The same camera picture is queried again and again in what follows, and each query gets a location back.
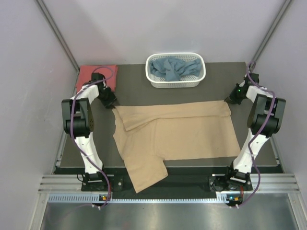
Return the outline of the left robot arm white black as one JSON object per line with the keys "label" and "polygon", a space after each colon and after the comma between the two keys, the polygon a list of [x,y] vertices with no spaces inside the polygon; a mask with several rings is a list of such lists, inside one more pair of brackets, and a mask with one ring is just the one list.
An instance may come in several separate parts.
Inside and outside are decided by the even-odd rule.
{"label": "left robot arm white black", "polygon": [[80,151],[84,162],[82,191],[86,192],[111,190],[94,143],[94,117],[91,109],[95,99],[100,100],[106,109],[115,107],[117,98],[106,84],[108,79],[101,73],[93,72],[91,80],[74,97],[61,102],[63,129]]}

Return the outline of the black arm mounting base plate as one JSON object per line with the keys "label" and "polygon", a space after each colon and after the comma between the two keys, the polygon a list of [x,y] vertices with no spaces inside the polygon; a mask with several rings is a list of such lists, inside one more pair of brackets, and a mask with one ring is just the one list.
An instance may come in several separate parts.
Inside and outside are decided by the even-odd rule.
{"label": "black arm mounting base plate", "polygon": [[[216,192],[252,190],[250,183],[230,190],[225,182],[228,167],[169,167],[166,178],[138,193],[126,168],[107,167],[104,172],[113,198],[213,198]],[[83,174],[77,176],[80,182]]]}

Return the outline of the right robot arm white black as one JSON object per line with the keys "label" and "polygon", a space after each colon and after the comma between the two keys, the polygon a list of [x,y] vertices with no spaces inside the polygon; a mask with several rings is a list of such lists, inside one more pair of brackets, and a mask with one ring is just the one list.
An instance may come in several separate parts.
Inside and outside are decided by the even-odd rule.
{"label": "right robot arm white black", "polygon": [[262,146],[281,127],[286,100],[259,86],[259,74],[248,72],[241,84],[236,84],[224,100],[229,104],[241,104],[244,99],[253,102],[247,126],[248,135],[239,155],[233,160],[224,177],[224,184],[230,190],[248,186],[255,159]]}

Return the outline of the beige t shirt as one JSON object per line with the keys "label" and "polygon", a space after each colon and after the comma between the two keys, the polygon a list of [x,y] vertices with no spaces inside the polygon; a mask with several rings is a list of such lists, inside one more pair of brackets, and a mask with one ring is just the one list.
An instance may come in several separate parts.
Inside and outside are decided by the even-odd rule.
{"label": "beige t shirt", "polygon": [[240,147],[224,101],[117,106],[115,140],[139,193],[168,175],[165,161],[236,157]]}

